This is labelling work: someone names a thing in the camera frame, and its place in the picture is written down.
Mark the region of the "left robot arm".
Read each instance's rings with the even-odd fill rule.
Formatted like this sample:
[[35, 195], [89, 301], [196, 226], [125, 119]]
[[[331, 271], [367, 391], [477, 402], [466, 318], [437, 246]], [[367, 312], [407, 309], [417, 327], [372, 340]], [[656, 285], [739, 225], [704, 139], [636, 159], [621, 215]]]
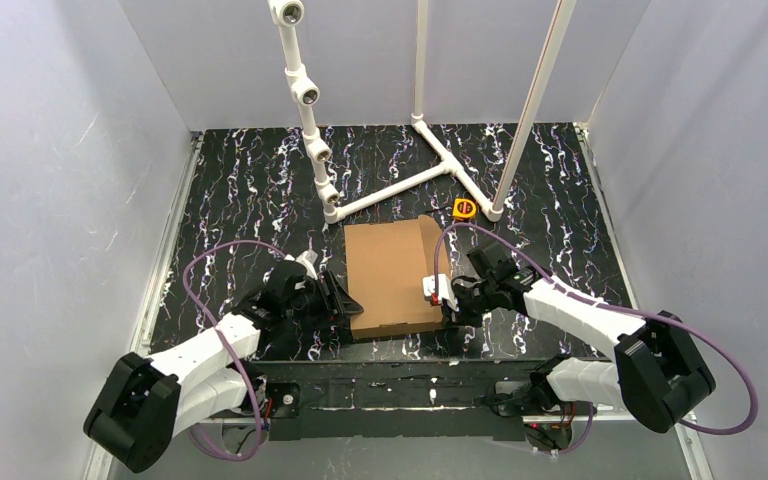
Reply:
[[155, 464], [175, 436], [223, 411], [250, 415], [265, 433], [269, 414], [285, 404], [268, 395], [265, 375], [248, 360], [262, 334], [287, 324], [346, 328], [363, 311], [332, 272], [282, 260], [216, 326], [147, 357], [120, 357], [83, 432], [134, 473]]

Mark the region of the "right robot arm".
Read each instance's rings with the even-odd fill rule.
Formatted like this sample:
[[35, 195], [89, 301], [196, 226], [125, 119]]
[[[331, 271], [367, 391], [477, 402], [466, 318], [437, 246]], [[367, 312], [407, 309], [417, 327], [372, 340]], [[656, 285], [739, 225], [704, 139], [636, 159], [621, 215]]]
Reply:
[[664, 324], [619, 312], [534, 266], [518, 266], [498, 244], [476, 247], [468, 259], [475, 276], [438, 277], [445, 325], [477, 327], [485, 314], [504, 309], [547, 322], [604, 356], [553, 358], [512, 399], [542, 409], [607, 405], [665, 433], [715, 391], [710, 369], [675, 319]]

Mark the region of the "brown cardboard box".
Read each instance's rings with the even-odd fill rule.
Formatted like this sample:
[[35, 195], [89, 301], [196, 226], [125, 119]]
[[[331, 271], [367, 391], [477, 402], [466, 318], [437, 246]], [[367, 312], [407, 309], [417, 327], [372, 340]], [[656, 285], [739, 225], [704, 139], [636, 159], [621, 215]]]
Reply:
[[363, 312], [351, 321], [356, 341], [443, 328], [439, 307], [424, 297], [442, 229], [430, 216], [344, 228], [349, 295]]

